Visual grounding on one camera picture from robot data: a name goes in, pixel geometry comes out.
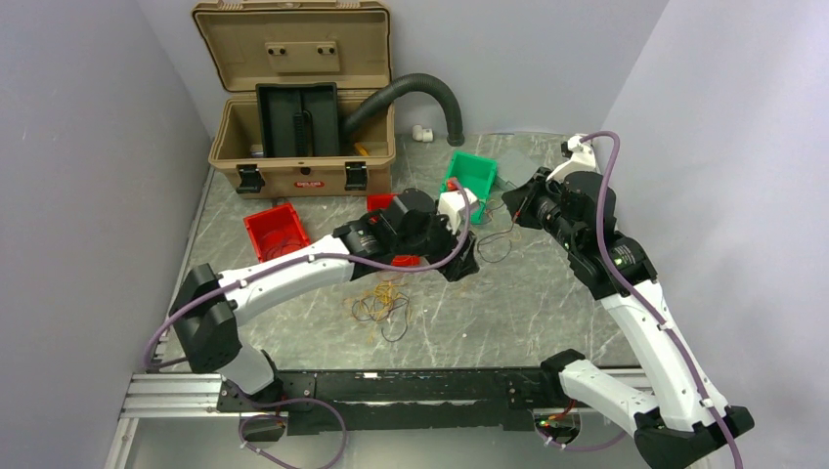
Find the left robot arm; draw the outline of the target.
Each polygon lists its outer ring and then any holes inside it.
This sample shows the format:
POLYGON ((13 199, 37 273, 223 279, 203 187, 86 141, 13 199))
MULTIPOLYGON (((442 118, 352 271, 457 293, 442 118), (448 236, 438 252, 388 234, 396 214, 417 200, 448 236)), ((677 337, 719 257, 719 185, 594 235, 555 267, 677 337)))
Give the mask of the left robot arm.
POLYGON ((318 241, 268 262, 215 272, 201 264, 185 275, 168 315, 194 373, 219 373, 258 410, 273 407, 281 383, 270 357, 245 343, 241 326, 307 292, 395 270, 396 257, 421 262, 448 282, 478 272, 471 215, 479 199, 454 187, 437 198, 406 189, 389 205, 337 227, 318 241))

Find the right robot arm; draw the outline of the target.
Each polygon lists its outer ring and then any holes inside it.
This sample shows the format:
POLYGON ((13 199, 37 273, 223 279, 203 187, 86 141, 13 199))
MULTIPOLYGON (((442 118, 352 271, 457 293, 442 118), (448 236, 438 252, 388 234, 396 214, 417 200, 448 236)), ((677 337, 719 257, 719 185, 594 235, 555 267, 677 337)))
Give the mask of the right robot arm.
POLYGON ((541 364, 539 392, 550 405, 588 405, 633 438, 651 468, 686 468, 754 429, 689 351, 642 246, 616 227, 616 195, 605 179, 578 171, 555 181, 539 169, 502 195, 513 221, 541 230, 566 251, 575 278, 621 328, 650 384, 638 391, 568 349, 541 364))

